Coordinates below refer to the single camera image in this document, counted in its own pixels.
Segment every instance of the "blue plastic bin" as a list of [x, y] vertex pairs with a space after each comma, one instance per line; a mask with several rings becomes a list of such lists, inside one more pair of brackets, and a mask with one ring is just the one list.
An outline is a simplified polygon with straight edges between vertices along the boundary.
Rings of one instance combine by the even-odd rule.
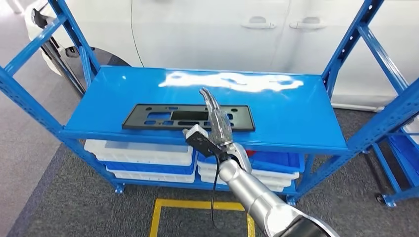
[[[259, 152], [249, 157], [253, 169], [280, 173], [295, 173], [304, 171], [304, 155], [297, 153]], [[198, 161], [216, 164], [215, 157], [205, 158], [198, 154]]]
[[391, 144], [403, 154], [403, 157], [419, 174], [419, 149], [417, 144], [407, 136], [390, 136], [389, 139]]

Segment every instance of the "shelf foot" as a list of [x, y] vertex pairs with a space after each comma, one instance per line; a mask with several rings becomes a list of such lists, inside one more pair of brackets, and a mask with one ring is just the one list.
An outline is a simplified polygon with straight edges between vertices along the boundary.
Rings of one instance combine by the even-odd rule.
[[285, 196], [285, 200], [287, 201], [288, 205], [291, 205], [291, 206], [297, 205], [297, 201], [293, 197]]
[[115, 193], [116, 194], [122, 194], [125, 189], [125, 183], [117, 184], [115, 187]]
[[397, 207], [396, 202], [390, 198], [389, 195], [385, 195], [385, 194], [376, 194], [376, 200], [383, 204], [386, 205], [388, 207]]

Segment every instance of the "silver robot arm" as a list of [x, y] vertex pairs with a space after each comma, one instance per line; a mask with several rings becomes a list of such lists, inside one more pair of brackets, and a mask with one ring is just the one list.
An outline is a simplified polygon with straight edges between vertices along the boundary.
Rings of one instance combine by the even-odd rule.
[[219, 177], [267, 237], [338, 237], [327, 224], [286, 204], [251, 174], [246, 150], [233, 142], [227, 114], [205, 88], [200, 90], [209, 112], [211, 134], [195, 125], [184, 130], [186, 142], [206, 156], [216, 155]]

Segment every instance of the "rectangular hole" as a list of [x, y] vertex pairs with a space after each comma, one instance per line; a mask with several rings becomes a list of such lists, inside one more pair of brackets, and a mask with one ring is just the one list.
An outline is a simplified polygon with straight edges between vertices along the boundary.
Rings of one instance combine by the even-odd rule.
[[208, 112], [204, 111], [173, 111], [171, 120], [208, 120]]
[[32, 112], [29, 112], [29, 111], [27, 111], [27, 110], [25, 110], [30, 116], [32, 116], [32, 117], [34, 117], [34, 118], [36, 118], [35, 117], [35, 115], [32, 113]]
[[13, 100], [18, 106], [20, 106], [20, 107], [23, 107], [23, 105], [22, 105], [22, 103], [20, 103], [19, 101], [17, 101], [17, 100]]
[[147, 120], [144, 122], [145, 125], [153, 125], [156, 124], [156, 121]]
[[191, 126], [194, 126], [196, 124], [199, 124], [199, 122], [197, 122], [197, 121], [179, 121], [177, 123], [177, 125], [191, 125]]
[[169, 119], [170, 112], [151, 112], [147, 116], [148, 119]]

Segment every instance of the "car door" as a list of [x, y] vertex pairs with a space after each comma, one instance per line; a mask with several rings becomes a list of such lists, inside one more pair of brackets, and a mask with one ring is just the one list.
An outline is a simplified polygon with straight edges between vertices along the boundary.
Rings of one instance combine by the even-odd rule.
[[272, 71], [291, 0], [135, 0], [145, 67]]
[[[303, 17], [291, 22], [284, 36], [293, 40], [287, 49], [278, 50], [275, 71], [321, 74], [358, 12], [363, 0], [310, 0]], [[419, 77], [419, 1], [387, 0], [370, 28], [399, 67], [412, 82]], [[339, 71], [332, 102], [337, 107], [374, 110], [395, 96], [378, 63], [363, 39], [360, 39]]]

